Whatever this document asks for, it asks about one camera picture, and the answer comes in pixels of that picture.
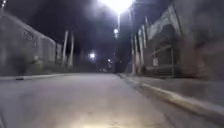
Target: pole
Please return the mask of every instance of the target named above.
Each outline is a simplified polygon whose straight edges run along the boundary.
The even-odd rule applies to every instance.
[[[132,51],[132,75],[136,74],[136,51],[135,51],[135,36],[133,34],[134,23],[132,17],[132,9],[128,11],[129,13],[129,20],[131,24],[131,51]]]
[[[140,42],[140,55],[141,55],[141,68],[140,68],[140,73],[142,73],[142,68],[145,65],[145,61],[144,61],[144,43],[145,43],[145,38],[144,38],[144,29],[141,28],[141,42]]]
[[[175,64],[174,64],[174,51],[171,47],[171,60],[172,60],[172,77],[175,77]]]
[[[74,34],[71,35],[71,53],[70,53],[70,61],[69,66],[73,66],[73,54],[74,54]]]
[[[65,40],[64,40],[64,48],[63,48],[63,58],[62,58],[62,64],[65,65],[66,63],[66,48],[68,43],[68,30],[65,31]]]

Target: night sky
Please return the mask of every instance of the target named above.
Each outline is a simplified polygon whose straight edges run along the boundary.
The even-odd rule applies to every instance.
[[[144,15],[153,22],[169,3],[169,0],[144,1],[151,5],[133,7],[136,32],[144,21]],[[64,32],[68,29],[74,32],[76,43],[83,51],[93,50],[104,60],[119,50],[127,51],[127,54],[119,52],[123,59],[130,57],[127,14],[122,15],[121,39],[117,42],[113,34],[113,29],[117,27],[117,16],[112,10],[98,4],[97,0],[8,0],[6,10],[57,43],[63,43]]]

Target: road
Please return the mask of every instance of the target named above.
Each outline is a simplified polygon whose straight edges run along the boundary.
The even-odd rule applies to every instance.
[[[1,83],[0,112],[7,128],[172,128],[150,99],[112,74]]]

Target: utility pole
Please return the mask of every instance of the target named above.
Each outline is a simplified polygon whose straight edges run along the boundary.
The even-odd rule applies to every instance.
[[[64,40],[64,47],[63,47],[63,58],[62,58],[62,64],[65,65],[66,63],[66,48],[68,43],[68,30],[65,31],[65,40]]]
[[[69,67],[73,67],[73,54],[74,54],[74,34],[71,34],[71,53],[69,60]]]
[[[134,19],[132,16],[132,9],[129,10],[129,20],[130,20],[130,24],[131,24],[131,52],[132,52],[132,75],[136,74],[136,53],[137,51],[135,51],[135,36],[133,33],[133,29],[134,29]]]

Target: street light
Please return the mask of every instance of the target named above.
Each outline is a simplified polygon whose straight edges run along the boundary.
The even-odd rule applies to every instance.
[[[119,33],[119,30],[118,29],[114,29],[114,34],[118,34]]]
[[[109,8],[113,9],[118,15],[126,11],[134,0],[99,0]]]
[[[95,53],[90,53],[89,58],[94,60],[96,58],[96,54]]]
[[[126,10],[128,10],[132,4],[134,4],[135,0],[99,0],[102,3],[104,3],[105,5],[107,5],[109,8],[113,9],[117,14],[118,14],[118,29],[114,30],[114,33],[118,32],[120,30],[120,15],[125,12]],[[129,19],[131,22],[131,40],[134,39],[133,36],[133,17],[132,17],[132,9],[128,10],[129,12]],[[133,60],[135,60],[135,44],[132,41],[132,58]],[[133,70],[133,74],[135,74],[135,62],[132,63],[132,70]]]

